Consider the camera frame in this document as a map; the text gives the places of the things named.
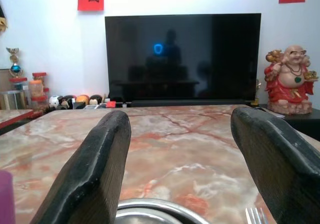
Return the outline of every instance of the fork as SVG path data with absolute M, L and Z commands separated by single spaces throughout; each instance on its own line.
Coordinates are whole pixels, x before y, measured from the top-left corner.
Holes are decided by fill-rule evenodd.
M 268 224 L 262 208 L 246 208 L 245 211 L 248 224 Z

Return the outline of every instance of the purple object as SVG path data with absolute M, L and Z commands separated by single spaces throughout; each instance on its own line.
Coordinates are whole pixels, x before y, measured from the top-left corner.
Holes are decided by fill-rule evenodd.
M 0 170 L 0 224 L 15 224 L 12 175 Z

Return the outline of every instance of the marble table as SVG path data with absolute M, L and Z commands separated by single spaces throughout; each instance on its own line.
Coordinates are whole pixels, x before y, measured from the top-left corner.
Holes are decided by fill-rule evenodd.
M 0 110 L 0 128 L 32 116 L 33 110 Z
M 257 206 L 275 223 L 232 138 L 235 107 L 122 109 L 132 139 L 120 198 L 174 201 L 212 224 L 246 223 L 245 208 Z M 0 169 L 14 176 L 17 224 L 32 219 L 62 166 L 108 111 L 54 111 L 0 137 Z

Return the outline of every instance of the television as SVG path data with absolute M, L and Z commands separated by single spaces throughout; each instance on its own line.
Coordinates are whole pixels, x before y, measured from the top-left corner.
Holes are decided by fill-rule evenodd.
M 112 100 L 255 99 L 261 14 L 105 18 Z

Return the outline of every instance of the green pendant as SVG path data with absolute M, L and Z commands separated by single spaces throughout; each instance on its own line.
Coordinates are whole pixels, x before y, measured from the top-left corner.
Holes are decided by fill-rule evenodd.
M 300 77 L 295 77 L 294 81 L 295 81 L 296 83 L 299 83 L 299 82 L 301 81 L 301 78 L 300 78 Z

